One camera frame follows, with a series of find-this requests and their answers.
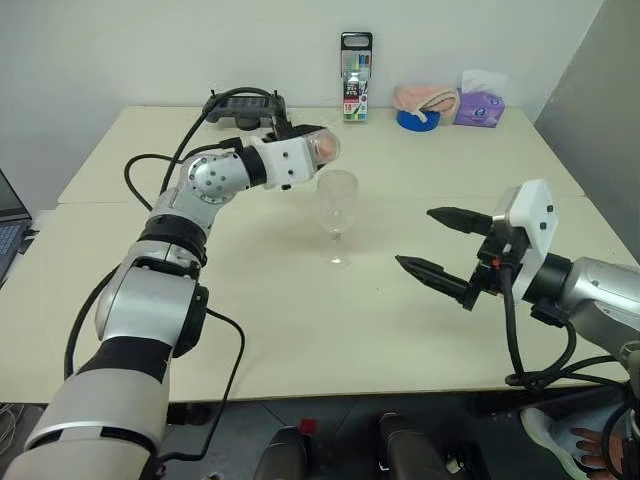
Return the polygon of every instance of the black cable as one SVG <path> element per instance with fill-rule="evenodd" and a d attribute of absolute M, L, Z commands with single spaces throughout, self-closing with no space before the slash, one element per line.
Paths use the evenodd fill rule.
<path fill-rule="evenodd" d="M 504 297 L 509 355 L 511 356 L 511 362 L 515 371 L 515 374 L 509 375 L 505 379 L 505 382 L 508 385 L 524 387 L 531 392 L 537 393 L 561 378 L 569 378 L 608 385 L 616 388 L 624 388 L 624 385 L 614 380 L 596 377 L 593 375 L 574 373 L 582 368 L 615 361 L 615 358 L 611 355 L 588 358 L 565 367 L 569 360 L 571 360 L 571 357 L 577 348 L 577 334 L 575 327 L 571 322 L 566 322 L 564 325 L 567 329 L 568 342 L 567 347 L 558 360 L 544 370 L 538 372 L 526 372 L 522 364 L 522 357 L 520 356 L 520 348 L 518 345 L 515 302 L 513 301 L 511 269 L 509 267 L 503 267 L 503 269 L 500 270 L 500 282 Z"/>
<path fill-rule="evenodd" d="M 564 326 L 567 330 L 567 346 L 562 355 L 549 367 L 537 372 L 524 372 L 522 376 L 509 375 L 505 382 L 512 387 L 529 386 L 530 389 L 544 390 L 551 383 L 562 377 L 563 367 L 571 360 L 578 346 L 578 335 L 571 323 Z"/>
<path fill-rule="evenodd" d="M 513 369 L 516 372 L 516 378 L 520 379 L 524 375 L 524 366 L 522 365 L 522 357 L 520 356 L 520 347 L 518 345 L 516 306 L 513 301 L 511 268 L 503 267 L 500 270 L 500 284 L 502 286 L 502 296 L 504 298 L 504 316 L 506 319 L 509 356 L 511 357 L 511 365 L 513 365 Z"/>
<path fill-rule="evenodd" d="M 222 148 L 222 146 L 219 143 L 213 143 L 211 145 L 203 145 L 201 147 L 197 147 L 191 150 L 189 153 L 187 153 L 184 156 L 184 158 L 187 159 L 187 158 L 193 157 L 194 155 L 197 155 L 198 153 L 206 152 L 207 150 L 216 150 L 218 148 Z"/>
<path fill-rule="evenodd" d="M 138 201 L 144 206 L 144 208 L 151 211 L 151 204 L 147 202 L 147 200 L 142 196 L 142 194 L 138 191 L 138 189 L 135 187 L 135 185 L 133 185 L 133 182 L 131 181 L 131 167 L 133 167 L 136 162 L 145 158 L 157 158 L 170 162 L 171 157 L 169 155 L 159 155 L 157 153 L 144 153 L 142 155 L 136 155 L 135 157 L 130 159 L 124 166 L 124 183 L 127 184 L 127 187 L 129 187 L 129 191 L 133 194 L 134 197 L 138 199 Z"/>
<path fill-rule="evenodd" d="M 180 142 L 180 145 L 178 146 L 178 149 L 176 150 L 176 153 L 173 154 L 173 158 L 171 159 L 171 162 L 169 162 L 169 166 L 167 167 L 167 171 L 164 175 L 164 178 L 162 179 L 162 186 L 160 187 L 160 194 L 162 194 L 167 187 L 169 186 L 169 181 L 171 180 L 171 175 L 173 174 L 173 170 L 176 166 L 176 163 L 178 163 L 178 160 L 180 159 L 180 157 L 182 156 L 182 152 L 184 151 L 184 149 L 186 148 L 187 144 L 189 143 L 189 141 L 191 140 L 191 137 L 193 137 L 193 135 L 196 133 L 196 130 L 198 130 L 198 128 L 200 128 L 200 125 L 202 125 L 202 123 L 204 123 L 204 121 L 207 119 L 207 116 L 209 116 L 209 113 L 211 113 L 211 111 L 218 106 L 219 103 L 221 103 L 223 100 L 226 100 L 229 97 L 232 97 L 234 95 L 239 95 L 241 93 L 253 93 L 255 95 L 260 95 L 262 97 L 271 97 L 271 94 L 269 92 L 267 92 L 266 90 L 262 90 L 260 88 L 254 88 L 254 87 L 240 87 L 240 88 L 233 88 L 229 91 L 226 91 L 220 95 L 217 95 L 215 97 L 215 99 L 213 99 L 213 101 L 211 101 L 211 103 L 209 103 L 207 105 L 207 108 L 203 109 L 202 113 L 200 114 L 200 116 L 196 119 L 195 123 L 191 126 L 191 128 L 189 129 L 189 131 L 187 132 L 187 134 L 184 136 L 184 138 L 182 139 L 182 142 Z"/>
<path fill-rule="evenodd" d="M 78 336 L 80 335 L 80 329 L 82 328 L 82 324 L 84 323 L 84 319 L 86 318 L 91 306 L 94 304 L 100 292 L 107 286 L 113 275 L 116 273 L 118 267 L 111 270 L 107 273 L 102 280 L 95 286 L 95 288 L 91 291 L 87 299 L 84 301 L 84 304 L 80 308 L 78 315 L 76 316 L 75 321 L 73 322 L 73 326 L 71 327 L 71 332 L 69 332 L 69 337 L 67 338 L 67 346 L 64 350 L 64 379 L 66 380 L 71 375 L 73 375 L 73 354 L 76 350 L 76 344 L 78 343 Z"/>
<path fill-rule="evenodd" d="M 611 380 L 609 378 L 596 377 L 595 375 L 584 375 L 582 373 L 565 373 L 561 378 L 570 378 L 573 380 L 582 380 L 583 382 L 597 383 L 599 385 L 605 385 L 607 387 L 617 388 L 622 391 L 626 391 L 627 387 L 620 382 Z"/>
<path fill-rule="evenodd" d="M 582 370 L 583 368 L 592 367 L 594 365 L 600 365 L 601 363 L 617 362 L 613 355 L 602 355 L 601 357 L 592 357 L 579 362 L 573 363 L 562 369 L 562 373 L 572 373 L 576 370 Z"/>
<path fill-rule="evenodd" d="M 627 405 L 623 404 L 619 406 L 618 409 L 609 417 L 609 420 L 607 420 L 607 423 L 602 430 L 602 458 L 604 460 L 604 465 L 609 473 L 618 480 L 624 480 L 624 476 L 622 473 L 618 472 L 618 469 L 611 460 L 611 435 L 613 434 L 613 429 L 616 426 L 616 423 L 618 423 L 618 420 L 620 420 L 622 415 L 627 413 L 627 410 L 629 410 Z"/>
<path fill-rule="evenodd" d="M 236 322 L 234 322 L 233 320 L 231 320 L 229 317 L 226 317 L 221 313 L 215 312 L 214 310 L 207 308 L 207 313 L 209 315 L 212 315 L 222 320 L 225 323 L 228 323 L 229 325 L 231 325 L 233 328 L 236 329 L 236 331 L 240 335 L 240 350 L 238 351 L 238 357 L 236 358 L 236 362 L 233 365 L 233 369 L 231 370 L 231 375 L 229 376 L 227 387 L 224 391 L 222 401 L 220 402 L 220 407 L 218 408 L 218 412 L 216 413 L 213 423 L 211 424 L 211 428 L 209 429 L 209 433 L 207 434 L 207 438 L 205 439 L 204 444 L 202 445 L 202 450 L 200 451 L 200 453 L 182 453 L 182 452 L 166 453 L 164 455 L 161 455 L 158 458 L 158 460 L 162 463 L 168 462 L 170 460 L 180 460 L 183 462 L 198 462 L 205 457 L 205 455 L 207 454 L 207 451 L 209 450 L 209 446 L 211 445 L 211 439 L 213 438 L 213 434 L 215 433 L 216 428 L 218 427 L 218 423 L 220 423 L 222 412 L 224 411 L 224 408 L 227 405 L 229 392 L 231 391 L 233 380 L 235 379 L 236 372 L 238 371 L 238 366 L 240 365 L 240 361 L 242 360 L 242 355 L 244 354 L 245 336 L 244 336 L 244 331 L 242 330 L 242 327 L 238 325 Z"/>

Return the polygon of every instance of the glass stem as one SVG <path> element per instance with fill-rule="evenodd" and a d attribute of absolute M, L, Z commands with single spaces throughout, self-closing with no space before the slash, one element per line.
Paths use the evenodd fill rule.
<path fill-rule="evenodd" d="M 331 258 L 333 260 L 340 260 L 340 257 L 341 257 L 340 250 L 341 250 L 341 243 L 342 243 L 341 239 L 342 239 L 341 233 L 331 234 L 331 245 L 332 245 Z"/>

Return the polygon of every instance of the blue tape roll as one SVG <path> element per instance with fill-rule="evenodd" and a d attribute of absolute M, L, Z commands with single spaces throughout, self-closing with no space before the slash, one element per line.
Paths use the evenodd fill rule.
<path fill-rule="evenodd" d="M 398 115 L 396 116 L 396 121 L 402 128 L 406 128 L 412 132 L 428 132 L 438 126 L 438 123 L 440 122 L 440 113 L 425 112 L 425 115 L 427 116 L 427 121 L 423 123 L 417 115 L 405 112 L 404 110 L 399 110 Z"/>

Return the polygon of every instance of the human hand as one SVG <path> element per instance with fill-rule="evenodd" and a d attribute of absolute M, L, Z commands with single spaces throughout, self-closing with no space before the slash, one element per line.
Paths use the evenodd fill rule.
<path fill-rule="evenodd" d="M 571 433 L 584 438 L 584 440 L 580 440 L 576 443 L 576 446 L 580 450 L 589 452 L 589 455 L 582 457 L 582 463 L 592 468 L 606 468 L 604 459 L 602 458 L 602 434 L 585 428 L 573 428 L 571 429 Z M 612 435 L 611 441 L 609 442 L 609 455 L 611 456 L 613 466 L 616 467 L 616 470 L 619 472 L 622 470 L 623 452 L 624 447 L 622 438 L 617 435 Z M 606 469 L 591 473 L 588 477 L 592 480 L 616 480 L 615 477 Z"/>

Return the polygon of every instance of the wine glass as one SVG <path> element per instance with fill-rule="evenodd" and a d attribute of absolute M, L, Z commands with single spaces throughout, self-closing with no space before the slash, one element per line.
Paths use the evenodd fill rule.
<path fill-rule="evenodd" d="M 342 234 L 356 215 L 358 179 L 344 170 L 329 170 L 318 180 L 316 214 L 322 228 L 331 234 L 328 260 L 333 265 L 349 264 L 342 245 Z"/>

